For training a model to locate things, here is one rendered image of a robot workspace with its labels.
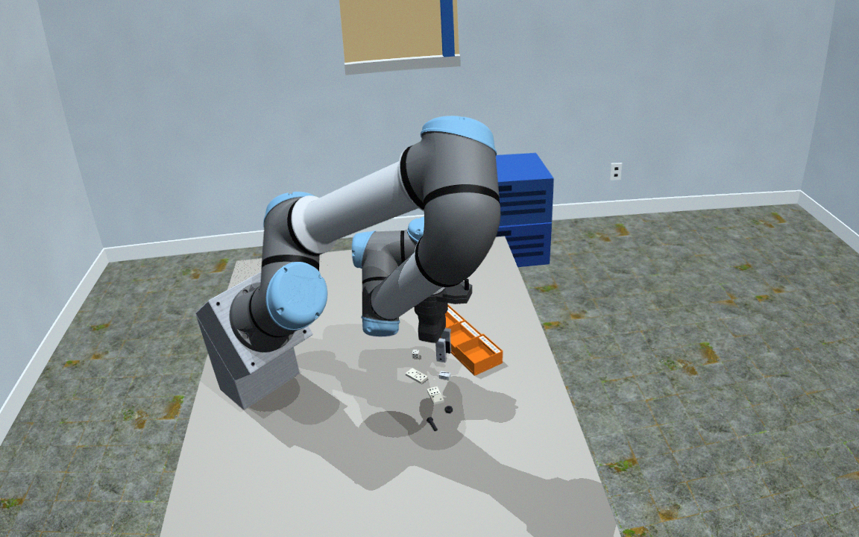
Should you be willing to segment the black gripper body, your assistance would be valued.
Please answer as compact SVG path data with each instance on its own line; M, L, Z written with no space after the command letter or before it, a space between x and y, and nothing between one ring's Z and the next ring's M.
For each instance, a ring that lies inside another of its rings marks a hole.
M473 294L473 285L468 284L468 279L453 286L453 288L442 288L434 292L415 306L418 314L418 338L421 341L436 343L446 327L446 316L449 304L466 304ZM440 318L439 318L440 317Z

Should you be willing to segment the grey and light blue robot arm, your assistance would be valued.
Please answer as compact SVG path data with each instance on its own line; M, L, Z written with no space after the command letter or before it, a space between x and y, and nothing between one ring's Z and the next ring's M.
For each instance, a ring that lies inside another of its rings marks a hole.
M320 254L337 240L418 208L425 217L408 229L353 236L362 332L393 336L398 317L477 270L501 217L492 132L475 119L442 116L421 137L399 162L321 198L284 193L267 205L260 283L230 306L230 326L245 347L275 351L319 318L327 303Z

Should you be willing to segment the orange rack of labelled bins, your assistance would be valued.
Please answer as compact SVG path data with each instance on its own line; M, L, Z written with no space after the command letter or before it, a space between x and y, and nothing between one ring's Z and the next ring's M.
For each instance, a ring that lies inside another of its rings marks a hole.
M468 321L450 306L444 316L446 327L451 329L451 354L473 375L503 363L503 351L488 339L486 334L475 330L473 325L468 324Z

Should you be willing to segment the white domino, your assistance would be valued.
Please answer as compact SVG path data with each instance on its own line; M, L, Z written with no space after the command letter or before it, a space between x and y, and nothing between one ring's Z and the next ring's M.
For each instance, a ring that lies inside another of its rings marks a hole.
M433 388L427 389L427 394L429 394L430 398L432 398L433 405L439 404L439 403L444 403L443 397L442 397L440 391L438 390L438 387L433 387Z
M406 372L406 375L412 378L412 380L415 380L419 383L425 382L425 380L427 380L427 375L422 374L420 371L417 371L415 369L410 369Z

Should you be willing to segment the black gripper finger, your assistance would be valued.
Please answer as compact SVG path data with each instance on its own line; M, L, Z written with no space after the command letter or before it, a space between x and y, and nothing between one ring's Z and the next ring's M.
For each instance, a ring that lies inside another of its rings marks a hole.
M446 362L447 358L446 358L446 348L444 347L444 339L439 339L435 343L435 349L436 349L436 361Z
M444 332L442 333L441 339L444 339L444 344L446 345L446 353L451 353L451 341L450 341L450 332L451 329L449 327L444 328Z

